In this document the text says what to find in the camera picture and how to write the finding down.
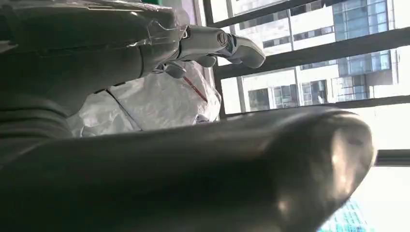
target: office building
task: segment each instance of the office building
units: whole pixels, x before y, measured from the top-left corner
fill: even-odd
[[[233,16],[280,1],[230,0]],[[395,0],[318,0],[230,26],[267,56],[395,29]],[[244,76],[243,103],[224,94],[226,113],[383,97],[399,83],[397,50],[301,65]],[[223,80],[235,92],[236,80]]]

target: window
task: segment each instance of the window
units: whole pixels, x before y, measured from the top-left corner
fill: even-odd
[[[291,9],[291,16],[300,15],[309,11],[315,11],[323,7],[322,0],[314,1],[306,5],[294,7]]]
[[[302,83],[303,105],[327,103],[326,80]]]
[[[283,37],[283,38],[278,38],[278,39],[274,39],[274,40],[265,41],[263,43],[263,45],[264,45],[264,48],[267,48],[267,47],[273,47],[273,46],[277,46],[277,45],[281,45],[281,44],[287,44],[287,43],[290,43],[290,42],[291,42],[290,37],[286,36],[286,37]]]
[[[256,19],[252,19],[246,22],[239,23],[239,29],[244,30],[244,29],[252,28],[258,25],[263,25],[263,24],[270,23],[273,21],[281,20],[287,17],[288,16],[287,16],[286,11],[268,14],[268,15],[265,15],[265,16],[262,16]]]
[[[368,6],[369,15],[378,14],[381,12],[386,12],[386,3],[380,2]]]
[[[385,0],[369,1],[368,6],[366,1],[358,0],[350,0],[338,5],[337,10],[334,8],[337,41],[387,31]]]
[[[297,106],[295,85],[274,87],[274,104],[276,108]]]
[[[296,34],[296,35],[293,36],[293,39],[295,41],[299,41],[299,40],[313,38],[313,37],[317,37],[317,36],[321,36],[321,35],[330,34],[330,33],[333,33],[333,32],[335,32],[335,28],[333,26],[325,27],[325,28],[320,28],[320,29],[311,30],[311,31]]]
[[[334,95],[338,101],[353,101],[367,99],[365,76],[350,76],[332,80]]]
[[[249,104],[251,111],[269,110],[268,89],[251,90],[249,94]]]
[[[329,60],[329,61],[322,61],[322,62],[317,62],[317,63],[312,63],[312,64],[301,65],[300,70],[315,69],[315,68],[320,68],[320,67],[335,65],[335,64],[337,64],[337,61],[335,59]]]

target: metallic grey surface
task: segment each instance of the metallic grey surface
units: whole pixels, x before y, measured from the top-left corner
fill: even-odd
[[[226,58],[233,64],[243,63],[250,68],[260,67],[266,56],[250,39],[227,34],[218,28],[189,26],[188,36],[180,42],[178,60],[198,60],[204,62],[206,56]]]
[[[54,139],[1,169],[1,227],[313,232],[358,187],[375,154],[365,123],[325,107]]]

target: clear plastic film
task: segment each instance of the clear plastic film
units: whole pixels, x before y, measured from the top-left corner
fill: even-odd
[[[149,131],[215,121],[220,94],[204,79],[196,62],[184,62],[186,75],[150,74],[107,92],[90,95],[69,119],[75,136]]]
[[[175,43],[189,24],[188,14],[183,10],[140,1],[0,3],[0,53]]]

